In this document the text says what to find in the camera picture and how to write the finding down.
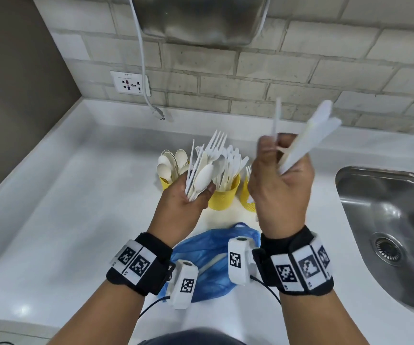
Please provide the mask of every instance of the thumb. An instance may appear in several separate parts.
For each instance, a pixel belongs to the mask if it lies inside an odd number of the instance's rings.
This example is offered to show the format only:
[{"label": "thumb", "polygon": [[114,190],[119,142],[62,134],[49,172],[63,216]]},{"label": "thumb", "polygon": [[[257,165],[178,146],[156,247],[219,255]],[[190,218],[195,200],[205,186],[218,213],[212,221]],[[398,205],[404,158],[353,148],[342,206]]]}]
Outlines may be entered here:
[{"label": "thumb", "polygon": [[193,202],[194,205],[201,210],[206,209],[208,207],[208,201],[210,200],[210,197],[212,197],[216,188],[216,185],[213,182],[210,182],[210,184],[207,186],[207,189],[205,189]]},{"label": "thumb", "polygon": [[277,149],[273,137],[262,136],[257,144],[257,158],[253,172],[259,177],[277,176]]}]

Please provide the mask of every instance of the qr code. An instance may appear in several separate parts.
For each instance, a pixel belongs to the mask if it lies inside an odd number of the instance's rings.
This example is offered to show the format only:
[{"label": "qr code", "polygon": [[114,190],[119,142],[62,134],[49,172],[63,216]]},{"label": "qr code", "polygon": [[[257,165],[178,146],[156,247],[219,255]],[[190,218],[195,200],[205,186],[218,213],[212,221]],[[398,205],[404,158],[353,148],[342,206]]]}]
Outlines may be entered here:
[{"label": "qr code", "polygon": [[282,280],[283,283],[288,282],[298,282],[296,279],[296,275],[293,272],[293,268],[291,265],[276,265],[275,267],[277,271],[279,272],[279,277]]},{"label": "qr code", "polygon": [[237,268],[241,268],[241,255],[237,253],[229,253],[229,264]]},{"label": "qr code", "polygon": [[319,256],[320,261],[323,264],[323,267],[325,267],[326,269],[328,264],[330,264],[330,258],[328,257],[328,254],[326,253],[325,248],[323,246],[320,246],[319,250],[317,251],[317,255]]},{"label": "qr code", "polygon": [[140,277],[145,273],[146,269],[150,266],[150,262],[138,255],[135,260],[130,264],[129,268]]},{"label": "qr code", "polygon": [[126,249],[124,249],[124,251],[119,256],[118,260],[124,265],[127,265],[127,263],[132,260],[134,255],[135,255],[135,250],[129,247],[126,247]]},{"label": "qr code", "polygon": [[306,278],[313,277],[320,272],[319,267],[315,262],[315,257],[312,254],[298,261],[298,264],[301,267],[304,277]]},{"label": "qr code", "polygon": [[183,278],[183,282],[181,284],[181,293],[191,293],[193,291],[194,280],[191,278]]}]

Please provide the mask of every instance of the hand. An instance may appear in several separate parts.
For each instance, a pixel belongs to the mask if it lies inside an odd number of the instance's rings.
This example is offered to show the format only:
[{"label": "hand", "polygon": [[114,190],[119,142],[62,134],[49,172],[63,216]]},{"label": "hand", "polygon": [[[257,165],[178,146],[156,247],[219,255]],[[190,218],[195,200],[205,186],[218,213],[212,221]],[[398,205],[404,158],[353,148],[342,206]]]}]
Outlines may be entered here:
[{"label": "hand", "polygon": [[187,172],[162,192],[148,233],[160,239],[170,247],[184,240],[193,230],[208,201],[215,191],[210,182],[207,189],[198,198],[189,202],[185,195]]},{"label": "hand", "polygon": [[[277,144],[288,148],[295,138],[295,134],[281,133]],[[277,152],[273,138],[261,137],[248,184],[261,230],[271,239],[290,237],[303,228],[314,180],[309,155],[283,175],[278,173],[278,156],[282,153]]]}]

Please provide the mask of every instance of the yellow object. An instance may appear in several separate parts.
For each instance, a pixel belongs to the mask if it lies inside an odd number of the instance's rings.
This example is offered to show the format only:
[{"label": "yellow object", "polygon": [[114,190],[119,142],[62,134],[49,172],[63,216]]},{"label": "yellow object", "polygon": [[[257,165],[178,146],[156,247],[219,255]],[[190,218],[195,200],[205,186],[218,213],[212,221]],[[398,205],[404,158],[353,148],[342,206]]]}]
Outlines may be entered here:
[{"label": "yellow object", "polygon": [[245,178],[244,187],[242,188],[242,193],[241,193],[241,196],[239,197],[239,200],[245,209],[247,209],[250,212],[256,213],[257,211],[255,209],[255,202],[247,203],[249,196],[250,196],[250,193],[248,191],[248,180],[247,178]]},{"label": "yellow object", "polygon": [[163,191],[170,186],[170,184],[167,182],[167,180],[162,179],[161,177],[159,177],[159,180],[161,181],[161,185],[162,185],[162,190]]},{"label": "yellow object", "polygon": [[234,196],[236,194],[236,191],[237,191],[237,188],[239,187],[240,182],[241,182],[241,177],[238,174],[233,180],[233,184],[231,185],[231,190],[230,191],[215,191],[212,197],[210,197],[208,206],[211,209],[215,209],[216,211],[223,211],[227,209],[233,203]]}]

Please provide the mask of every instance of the black cable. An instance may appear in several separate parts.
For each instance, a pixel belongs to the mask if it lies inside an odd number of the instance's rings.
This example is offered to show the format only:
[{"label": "black cable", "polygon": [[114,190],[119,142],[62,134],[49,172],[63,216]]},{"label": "black cable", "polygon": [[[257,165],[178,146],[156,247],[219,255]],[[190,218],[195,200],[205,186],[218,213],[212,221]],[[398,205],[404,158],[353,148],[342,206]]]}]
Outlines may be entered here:
[{"label": "black cable", "polygon": [[155,302],[153,302],[150,306],[148,306],[141,314],[140,314],[140,316],[139,316],[139,318],[145,313],[145,312],[147,312],[148,311],[148,309],[149,308],[151,308],[154,304],[156,304],[156,303],[158,303],[158,302],[160,302],[161,300],[167,300],[167,299],[170,299],[170,297],[162,297],[162,298],[160,298],[160,299],[158,299],[158,300],[156,300]]},{"label": "black cable", "polygon": [[277,295],[275,295],[275,293],[272,291],[272,289],[271,288],[269,288],[266,284],[264,284],[263,282],[261,282],[258,278],[256,278],[255,276],[252,276],[252,275],[250,275],[250,278],[252,279],[252,280],[254,280],[254,281],[256,281],[256,282],[258,282],[259,284],[261,284],[262,286],[265,286],[266,287],[266,289],[267,290],[269,290],[271,293],[272,293],[272,295],[274,296],[274,298],[276,298],[277,299],[277,302],[279,303],[279,305],[280,305],[280,299],[277,297]]}]

